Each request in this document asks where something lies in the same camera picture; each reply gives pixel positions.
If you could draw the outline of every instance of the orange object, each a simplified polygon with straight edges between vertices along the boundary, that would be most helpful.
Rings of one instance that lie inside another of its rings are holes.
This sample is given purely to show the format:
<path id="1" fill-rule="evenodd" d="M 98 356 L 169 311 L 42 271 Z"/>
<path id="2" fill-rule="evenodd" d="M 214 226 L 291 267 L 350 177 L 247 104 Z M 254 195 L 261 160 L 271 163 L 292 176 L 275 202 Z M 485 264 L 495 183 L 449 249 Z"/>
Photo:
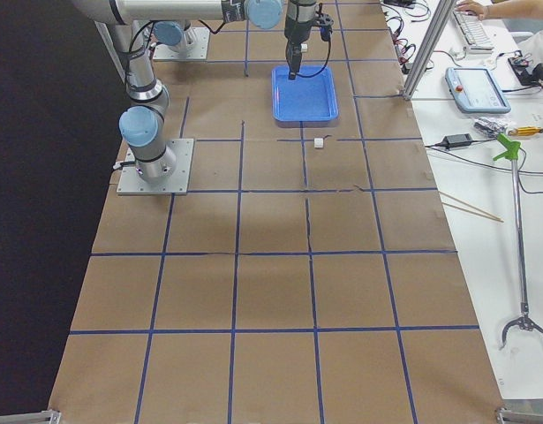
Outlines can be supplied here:
<path id="1" fill-rule="evenodd" d="M 539 126 L 521 126 L 519 128 L 515 128 L 513 130 L 509 130 L 509 135 L 522 135 L 522 136 L 528 136 L 528 135 L 534 135 L 534 134 L 542 134 L 543 128 Z"/>

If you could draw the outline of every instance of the mounting plate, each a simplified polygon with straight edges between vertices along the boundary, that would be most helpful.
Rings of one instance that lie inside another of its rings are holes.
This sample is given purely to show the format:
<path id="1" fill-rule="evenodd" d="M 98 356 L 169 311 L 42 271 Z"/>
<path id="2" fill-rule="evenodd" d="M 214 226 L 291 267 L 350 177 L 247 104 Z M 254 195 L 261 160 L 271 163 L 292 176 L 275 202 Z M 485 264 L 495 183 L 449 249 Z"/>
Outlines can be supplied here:
<path id="1" fill-rule="evenodd" d="M 197 36 L 197 41 L 190 50 L 178 53 L 166 45 L 160 44 L 155 48 L 154 60 L 157 62 L 194 62 L 207 60 L 210 31 L 208 31 L 208 28 L 202 27 L 195 27 L 193 30 Z"/>
<path id="2" fill-rule="evenodd" d="M 117 193 L 119 195 L 186 194 L 191 175 L 194 139 L 172 139 L 167 142 L 167 148 L 173 150 L 177 158 L 177 168 L 171 175 L 148 182 L 140 177 L 133 166 L 126 166 L 121 171 Z M 127 162 L 135 160 L 130 149 L 124 160 Z"/>

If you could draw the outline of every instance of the black wall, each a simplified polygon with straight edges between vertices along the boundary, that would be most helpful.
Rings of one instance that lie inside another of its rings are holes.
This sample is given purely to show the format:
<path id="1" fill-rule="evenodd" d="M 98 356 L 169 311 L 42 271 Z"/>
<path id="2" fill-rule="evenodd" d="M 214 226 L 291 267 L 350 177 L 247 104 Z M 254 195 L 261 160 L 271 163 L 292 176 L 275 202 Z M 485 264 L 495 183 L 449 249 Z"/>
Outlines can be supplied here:
<path id="1" fill-rule="evenodd" d="M 0 0 L 0 415 L 47 409 L 127 105 L 69 1 Z"/>

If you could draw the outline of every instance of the reacher grabber tool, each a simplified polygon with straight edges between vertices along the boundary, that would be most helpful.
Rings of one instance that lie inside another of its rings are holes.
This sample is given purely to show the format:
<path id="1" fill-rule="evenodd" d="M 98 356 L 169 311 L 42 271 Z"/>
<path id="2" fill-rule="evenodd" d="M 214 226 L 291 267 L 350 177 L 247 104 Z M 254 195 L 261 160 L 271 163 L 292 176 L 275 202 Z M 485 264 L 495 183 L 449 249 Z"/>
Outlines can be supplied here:
<path id="1" fill-rule="evenodd" d="M 512 141 L 504 134 L 499 134 L 497 140 L 507 149 L 505 152 L 493 158 L 494 161 L 505 158 L 510 161 L 512 170 L 512 186 L 514 194 L 515 206 L 515 223 L 517 226 L 517 241 L 518 241 L 518 274 L 520 276 L 520 312 L 521 316 L 508 322 L 502 329 L 502 346 L 507 344 L 507 333 L 512 327 L 518 326 L 524 331 L 537 330 L 543 336 L 543 329 L 534 322 L 530 316 L 530 308 L 528 307 L 528 291 L 526 285 L 526 266 L 524 263 L 524 240 L 522 234 L 522 209 L 520 207 L 520 175 L 518 173 L 518 150 L 520 149 L 520 141 Z"/>

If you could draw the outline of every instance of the blue joint cap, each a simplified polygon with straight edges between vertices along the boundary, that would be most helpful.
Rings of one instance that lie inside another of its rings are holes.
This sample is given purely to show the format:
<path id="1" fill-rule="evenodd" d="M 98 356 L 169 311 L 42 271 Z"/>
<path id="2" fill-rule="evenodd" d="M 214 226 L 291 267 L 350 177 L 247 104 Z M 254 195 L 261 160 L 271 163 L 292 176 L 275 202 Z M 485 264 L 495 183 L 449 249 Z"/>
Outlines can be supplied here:
<path id="1" fill-rule="evenodd" d="M 122 137 L 133 148 L 143 148 L 153 141 L 159 131 L 154 112 L 144 106 L 134 106 L 120 117 Z"/>
<path id="2" fill-rule="evenodd" d="M 281 0 L 247 0 L 245 12 L 255 26 L 270 29 L 281 20 L 283 3 Z"/>
<path id="3" fill-rule="evenodd" d="M 172 20 L 162 20 L 154 25 L 154 35 L 157 40 L 168 46 L 177 46 L 184 36 L 183 28 Z"/>

